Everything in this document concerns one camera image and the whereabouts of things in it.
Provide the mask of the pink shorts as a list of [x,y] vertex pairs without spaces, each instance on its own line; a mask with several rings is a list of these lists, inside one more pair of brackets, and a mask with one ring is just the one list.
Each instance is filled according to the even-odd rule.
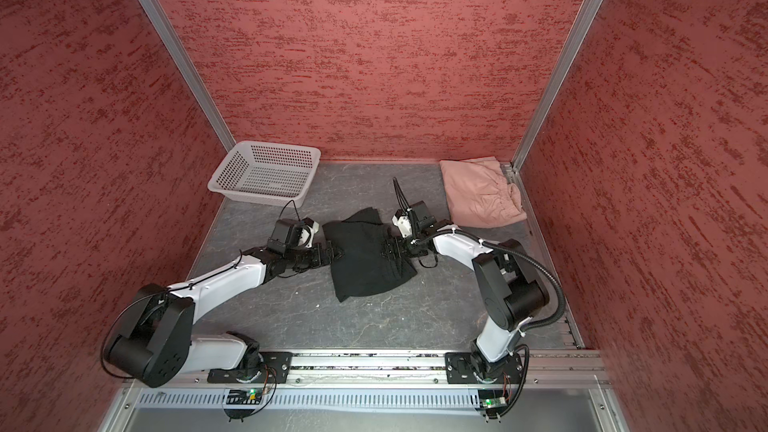
[[495,157],[439,163],[451,220],[460,227],[500,228],[527,219],[519,188]]

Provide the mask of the black shorts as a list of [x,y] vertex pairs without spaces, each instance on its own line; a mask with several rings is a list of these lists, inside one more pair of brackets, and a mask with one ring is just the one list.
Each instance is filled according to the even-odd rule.
[[379,211],[364,208],[352,216],[323,226],[327,241],[341,255],[331,265],[338,301],[389,292],[417,276],[399,240],[380,218]]

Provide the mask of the white plastic basket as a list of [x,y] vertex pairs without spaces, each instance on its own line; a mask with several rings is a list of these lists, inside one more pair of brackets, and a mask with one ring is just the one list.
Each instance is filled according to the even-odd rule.
[[314,147],[242,141],[227,153],[207,188],[232,201],[269,206],[293,201],[300,208],[320,158]]

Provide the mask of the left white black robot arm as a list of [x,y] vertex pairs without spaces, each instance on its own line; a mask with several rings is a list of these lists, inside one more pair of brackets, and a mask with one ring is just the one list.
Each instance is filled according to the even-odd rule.
[[115,319],[101,344],[110,376],[157,388],[178,375],[222,370],[240,383],[265,378],[259,343],[237,332],[195,335],[195,324],[236,296],[281,276],[329,266],[343,257],[330,241],[274,250],[254,247],[232,262],[186,282],[142,287]]

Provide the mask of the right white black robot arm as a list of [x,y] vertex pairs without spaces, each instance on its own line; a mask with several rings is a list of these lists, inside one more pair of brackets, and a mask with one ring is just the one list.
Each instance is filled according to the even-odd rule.
[[515,239],[487,241],[433,219],[416,229],[401,211],[392,217],[392,223],[399,232],[396,243],[401,254],[421,258],[433,252],[474,273],[487,320],[472,344],[468,362],[478,380],[495,380],[524,336],[523,327],[550,302],[540,264]]

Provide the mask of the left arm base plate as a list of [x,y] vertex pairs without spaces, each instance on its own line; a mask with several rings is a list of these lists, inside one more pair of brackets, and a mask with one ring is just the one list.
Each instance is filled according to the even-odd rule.
[[259,363],[245,372],[212,369],[208,372],[210,384],[257,385],[276,381],[284,384],[290,371],[294,354],[284,351],[260,352]]

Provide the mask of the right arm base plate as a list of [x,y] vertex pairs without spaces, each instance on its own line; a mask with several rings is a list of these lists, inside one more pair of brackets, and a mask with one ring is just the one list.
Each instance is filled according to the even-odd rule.
[[507,355],[489,362],[480,352],[448,352],[444,356],[447,382],[456,384],[519,384],[524,362],[519,355]]

